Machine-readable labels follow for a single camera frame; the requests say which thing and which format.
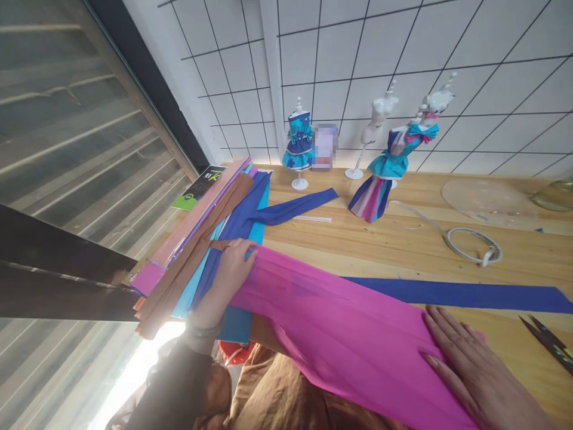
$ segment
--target white tiled wall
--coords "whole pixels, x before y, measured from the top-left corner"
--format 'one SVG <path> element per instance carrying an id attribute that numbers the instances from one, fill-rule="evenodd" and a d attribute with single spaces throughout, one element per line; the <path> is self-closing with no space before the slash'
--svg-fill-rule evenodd
<path id="1" fill-rule="evenodd" d="M 286 121 L 301 97 L 314 124 L 337 124 L 337 165 L 356 162 L 370 104 L 392 79 L 400 101 L 384 137 L 457 72 L 440 135 L 410 156 L 411 170 L 533 176 L 573 166 L 573 1 L 261 1 L 278 12 L 274 105 Z M 174 0 L 159 11 L 180 24 L 177 49 L 201 80 L 212 144 L 278 163 L 260 1 Z"/>

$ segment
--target dress form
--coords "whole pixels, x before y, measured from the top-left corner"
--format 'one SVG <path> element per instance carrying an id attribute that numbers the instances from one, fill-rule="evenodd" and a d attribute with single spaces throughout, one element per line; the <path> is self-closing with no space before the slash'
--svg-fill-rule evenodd
<path id="1" fill-rule="evenodd" d="M 424 97 L 422 103 L 427 105 L 424 112 L 422 113 L 421 126 L 431 127 L 436 123 L 436 120 L 441 116 L 441 114 L 446 110 L 450 102 L 454 99 L 455 95 L 448 89 L 454 78 L 457 76 L 456 72 L 453 72 L 448 79 L 448 82 L 437 90 L 433 94 L 428 94 Z"/>
<path id="2" fill-rule="evenodd" d="M 297 107 L 296 107 L 295 111 L 291 115 L 289 115 L 289 119 L 291 119 L 295 116 L 302 115 L 304 113 L 308 113 L 308 111 L 303 110 L 303 107 L 300 104 L 300 97 L 297 97 Z M 291 182 L 291 186 L 297 191 L 302 191 L 304 189 L 307 189 L 309 186 L 309 182 L 306 179 L 301 177 L 302 171 L 306 170 L 306 169 L 308 169 L 308 167 L 296 170 L 296 172 L 298 172 L 298 177 Z"/>
<path id="3" fill-rule="evenodd" d="M 368 145 L 371 145 L 380 138 L 382 135 L 382 124 L 398 102 L 398 98 L 392 96 L 394 85 L 396 85 L 396 80 L 393 80 L 390 83 L 390 88 L 388 88 L 383 97 L 372 102 L 372 117 L 370 123 L 366 128 L 364 128 L 360 136 L 360 141 L 362 143 L 360 156 L 358 157 L 358 161 L 356 162 L 354 169 L 347 169 L 344 172 L 344 175 L 349 179 L 360 179 L 364 176 L 362 170 L 358 169 L 360 162 L 362 161 L 362 157 L 364 156 L 364 151 Z"/>

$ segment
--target left hand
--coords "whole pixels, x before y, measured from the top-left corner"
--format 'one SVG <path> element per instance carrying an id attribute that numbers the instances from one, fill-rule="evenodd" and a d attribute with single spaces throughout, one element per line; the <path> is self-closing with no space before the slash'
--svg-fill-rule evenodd
<path id="1" fill-rule="evenodd" d="M 229 300 L 233 298 L 247 279 L 257 258 L 257 250 L 253 250 L 248 260 L 245 261 L 247 251 L 255 246 L 257 246 L 256 242 L 247 239 L 235 239 L 227 245 L 221 256 L 219 269 L 211 289 L 224 294 Z"/>

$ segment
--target wooden table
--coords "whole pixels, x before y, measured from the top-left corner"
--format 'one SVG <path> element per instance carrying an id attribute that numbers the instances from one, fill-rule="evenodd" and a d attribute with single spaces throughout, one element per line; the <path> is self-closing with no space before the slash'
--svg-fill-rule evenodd
<path id="1" fill-rule="evenodd" d="M 373 224 L 356 217 L 347 204 L 363 180 L 351 181 L 344 170 L 329 173 L 307 171 L 309 187 L 299 192 L 290 187 L 295 174 L 274 168 L 269 205 L 333 187 L 339 199 L 306 215 L 332 218 L 332 223 L 292 220 L 267 227 L 263 245 L 302 260 L 332 274 L 345 277 L 402 278 L 413 280 L 559 287 L 573 300 L 573 214 L 539 209 L 539 219 L 519 228 L 497 228 L 474 221 L 451 208 L 441 197 L 442 186 L 451 179 L 469 176 L 408 173 L 392 190 L 391 199 L 414 206 L 442 228 L 476 229 L 503 249 L 500 263 L 487 268 L 458 257 L 440 234 L 406 209 L 390 205 Z M 527 192 L 543 186 L 537 179 L 493 179 Z M 544 233 L 536 232 L 543 228 Z M 456 238 L 464 250 L 480 250 L 476 239 Z M 491 348 L 529 389 L 560 428 L 573 428 L 573 377 L 537 342 L 519 321 L 526 312 L 453 308 L 460 321 L 483 332 Z M 573 315 L 532 312 L 551 331 L 573 347 Z M 255 316 L 252 337 L 272 344 L 267 327 Z"/>

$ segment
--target right hand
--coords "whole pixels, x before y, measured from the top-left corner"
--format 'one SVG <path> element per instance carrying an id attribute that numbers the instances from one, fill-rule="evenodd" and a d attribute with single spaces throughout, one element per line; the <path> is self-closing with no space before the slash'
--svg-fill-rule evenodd
<path id="1" fill-rule="evenodd" d="M 531 394 L 485 341 L 444 308 L 427 307 L 426 325 L 455 372 L 435 357 L 426 361 L 482 430 L 553 430 Z"/>

